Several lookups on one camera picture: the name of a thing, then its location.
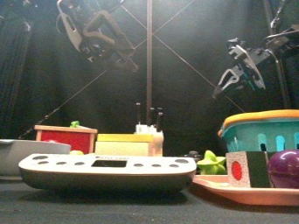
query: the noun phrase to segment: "green toy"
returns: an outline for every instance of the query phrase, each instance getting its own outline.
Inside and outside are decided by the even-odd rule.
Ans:
[[[198,162],[200,175],[224,175],[227,170],[224,167],[226,157],[216,157],[212,151],[206,150],[204,158]]]
[[[75,121],[69,124],[69,127],[71,128],[77,128],[80,126],[80,122],[79,121]]]

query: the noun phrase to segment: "plastic basket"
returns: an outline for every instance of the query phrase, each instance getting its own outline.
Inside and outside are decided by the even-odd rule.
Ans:
[[[228,152],[299,149],[299,110],[270,110],[230,116],[220,128]]]

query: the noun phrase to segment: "pink tray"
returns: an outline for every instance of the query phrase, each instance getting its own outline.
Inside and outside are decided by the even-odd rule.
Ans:
[[[230,186],[227,175],[196,175],[192,183],[242,204],[299,206],[299,189]]]

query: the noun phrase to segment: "gray bowl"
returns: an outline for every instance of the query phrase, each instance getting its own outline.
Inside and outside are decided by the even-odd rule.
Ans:
[[[19,179],[19,163],[33,153],[69,154],[71,145],[29,140],[0,139],[0,179]]]

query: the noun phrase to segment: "white device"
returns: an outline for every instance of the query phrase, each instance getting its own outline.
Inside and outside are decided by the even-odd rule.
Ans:
[[[24,183],[45,190],[180,191],[192,184],[191,157],[32,154],[19,164]]]

